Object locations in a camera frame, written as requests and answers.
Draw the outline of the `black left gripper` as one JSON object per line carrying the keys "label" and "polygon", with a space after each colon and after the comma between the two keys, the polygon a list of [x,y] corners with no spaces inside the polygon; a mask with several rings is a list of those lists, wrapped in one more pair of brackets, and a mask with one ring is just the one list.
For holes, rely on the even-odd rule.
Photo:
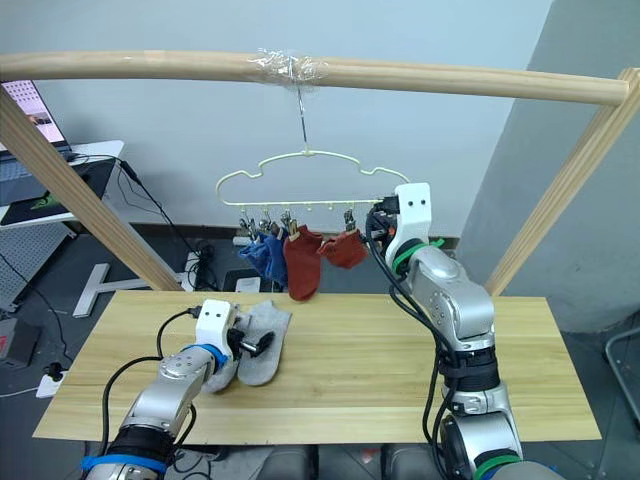
{"label": "black left gripper", "polygon": [[249,344],[245,341],[246,334],[235,327],[229,328],[226,334],[227,343],[231,349],[233,359],[239,360],[243,352],[249,352],[251,357],[261,355],[266,347],[269,347],[275,338],[275,333],[269,331],[265,333],[257,344]]}

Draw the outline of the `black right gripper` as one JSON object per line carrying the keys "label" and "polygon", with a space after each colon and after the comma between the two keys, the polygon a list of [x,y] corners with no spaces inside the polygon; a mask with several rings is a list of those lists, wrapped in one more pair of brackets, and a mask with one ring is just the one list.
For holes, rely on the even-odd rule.
{"label": "black right gripper", "polygon": [[396,216],[376,211],[372,219],[372,238],[376,241],[391,241],[396,233]]}

